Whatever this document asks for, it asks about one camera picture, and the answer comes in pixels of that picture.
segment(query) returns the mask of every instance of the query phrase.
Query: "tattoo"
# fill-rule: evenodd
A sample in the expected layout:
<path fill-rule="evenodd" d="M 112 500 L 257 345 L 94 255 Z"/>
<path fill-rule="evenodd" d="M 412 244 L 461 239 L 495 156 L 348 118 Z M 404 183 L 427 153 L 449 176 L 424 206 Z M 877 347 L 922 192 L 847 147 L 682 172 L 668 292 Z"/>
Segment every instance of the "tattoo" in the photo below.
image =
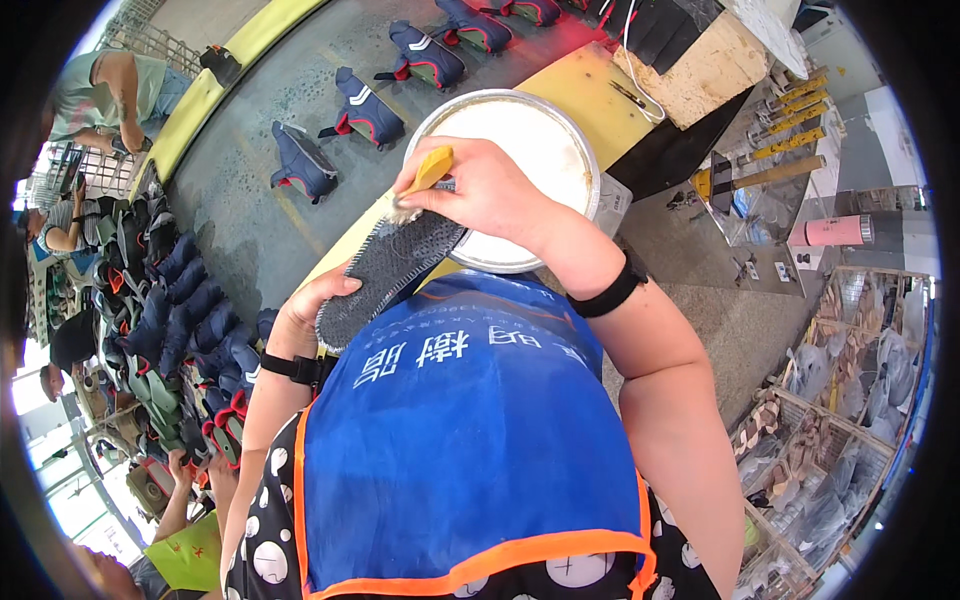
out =
<path fill-rule="evenodd" d="M 123 90 L 120 90 L 120 93 L 117 94 L 117 110 L 120 112 L 120 121 L 127 120 L 127 99 L 124 98 Z"/>

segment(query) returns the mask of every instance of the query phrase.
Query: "insole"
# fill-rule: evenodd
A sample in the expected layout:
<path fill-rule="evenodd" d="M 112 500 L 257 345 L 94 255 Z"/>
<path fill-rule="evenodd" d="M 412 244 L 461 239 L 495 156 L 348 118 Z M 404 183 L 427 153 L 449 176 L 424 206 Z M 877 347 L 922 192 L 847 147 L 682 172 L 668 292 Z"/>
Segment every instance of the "insole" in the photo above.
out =
<path fill-rule="evenodd" d="M 347 266 L 363 285 L 349 296 L 324 302 L 317 313 L 317 340 L 337 354 L 418 275 L 446 258 L 465 228 L 435 212 L 397 226 L 380 219 Z"/>

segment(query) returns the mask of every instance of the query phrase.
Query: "person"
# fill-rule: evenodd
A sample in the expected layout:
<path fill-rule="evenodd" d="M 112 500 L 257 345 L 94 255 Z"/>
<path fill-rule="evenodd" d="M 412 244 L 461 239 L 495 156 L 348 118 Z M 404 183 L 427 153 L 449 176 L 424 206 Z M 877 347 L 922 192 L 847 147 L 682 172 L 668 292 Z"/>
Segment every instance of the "person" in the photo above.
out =
<path fill-rule="evenodd" d="M 36 240 L 48 254 L 70 254 L 100 245 L 97 222 L 101 214 L 110 214 L 115 199 L 103 196 L 96 201 L 86 198 L 86 180 L 78 178 L 73 189 L 73 200 L 54 204 L 46 214 L 28 208 L 21 219 L 25 221 L 27 243 Z"/>
<path fill-rule="evenodd" d="M 63 67 L 54 85 L 43 111 L 43 136 L 113 154 L 113 135 L 119 132 L 136 154 L 144 136 L 156 139 L 191 83 L 165 61 L 133 52 L 81 54 Z"/>
<path fill-rule="evenodd" d="M 80 364 L 97 353 L 97 321 L 93 307 L 70 317 L 50 341 L 50 363 L 40 368 L 40 387 L 47 399 L 56 402 L 63 391 L 63 374 L 72 376 Z"/>
<path fill-rule="evenodd" d="M 184 451 L 179 449 L 169 453 L 170 474 L 175 482 L 174 491 L 156 528 L 153 544 L 167 540 L 187 528 L 186 510 L 193 479 L 190 470 L 180 465 L 184 454 Z M 222 511 L 217 511 L 218 524 L 221 520 L 226 523 L 226 507 L 230 505 L 236 491 L 236 475 L 229 467 L 227 459 L 219 453 L 211 459 L 207 473 L 214 499 L 219 507 L 224 507 Z M 99 575 L 101 588 L 111 600 L 212 600 L 222 596 L 218 589 L 171 589 L 154 562 L 147 556 L 140 558 L 127 569 L 113 556 L 94 552 L 86 546 L 77 545 L 75 548 L 81 560 Z"/>
<path fill-rule="evenodd" d="M 456 191 L 401 206 L 520 245 L 573 302 L 440 277 L 360 331 L 313 400 L 279 372 L 305 372 L 321 304 L 366 282 L 345 263 L 288 299 L 248 407 L 226 597 L 730 597 L 743 499 L 693 328 L 490 141 L 423 139 L 394 190 L 444 144 Z M 625 377 L 622 421 L 603 349 Z"/>

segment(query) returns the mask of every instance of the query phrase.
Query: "orange apron trim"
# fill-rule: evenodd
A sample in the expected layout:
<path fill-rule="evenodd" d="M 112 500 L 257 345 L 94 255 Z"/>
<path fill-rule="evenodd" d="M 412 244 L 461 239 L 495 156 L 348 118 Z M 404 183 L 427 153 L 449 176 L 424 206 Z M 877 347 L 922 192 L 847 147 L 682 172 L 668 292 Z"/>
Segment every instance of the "orange apron trim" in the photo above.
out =
<path fill-rule="evenodd" d="M 443 577 L 430 579 L 349 579 L 323 591 L 305 594 L 309 600 L 324 600 L 345 593 L 391 594 L 397 596 L 440 596 L 453 593 L 463 584 L 499 573 L 521 564 L 549 561 L 581 554 L 637 552 L 650 556 L 650 543 L 634 534 L 590 529 L 543 534 L 524 540 L 505 541 L 472 556 L 450 569 Z"/>
<path fill-rule="evenodd" d="M 303 520 L 303 438 L 306 436 L 306 418 L 313 408 L 307 404 L 297 423 L 297 440 L 294 442 L 294 540 L 297 542 L 297 562 L 300 564 L 300 589 L 303 598 L 306 589 L 306 522 Z"/>
<path fill-rule="evenodd" d="M 640 495 L 640 534 L 647 541 L 648 548 L 650 543 L 650 531 L 652 524 L 650 522 L 650 494 L 647 492 L 646 482 L 640 476 L 640 471 L 636 472 L 636 483 Z M 647 590 L 655 581 L 657 581 L 657 555 L 651 549 L 643 560 L 643 568 L 630 582 L 629 588 L 634 593 L 633 600 L 641 600 L 643 592 Z"/>

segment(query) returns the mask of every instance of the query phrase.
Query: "yellow brush handle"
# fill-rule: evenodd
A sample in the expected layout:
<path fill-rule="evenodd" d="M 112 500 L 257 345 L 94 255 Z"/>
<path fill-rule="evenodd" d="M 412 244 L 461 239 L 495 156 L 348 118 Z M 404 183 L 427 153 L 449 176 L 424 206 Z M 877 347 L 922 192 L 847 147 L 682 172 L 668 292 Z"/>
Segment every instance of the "yellow brush handle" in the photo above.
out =
<path fill-rule="evenodd" d="M 420 168 L 417 169 L 417 176 L 414 177 L 414 182 L 410 184 L 410 187 L 397 194 L 396 199 L 400 200 L 404 196 L 409 196 L 414 192 L 421 192 L 433 187 L 437 184 L 437 181 L 446 175 L 452 166 L 453 146 L 441 146 L 440 148 L 432 150 L 430 154 L 423 159 Z"/>

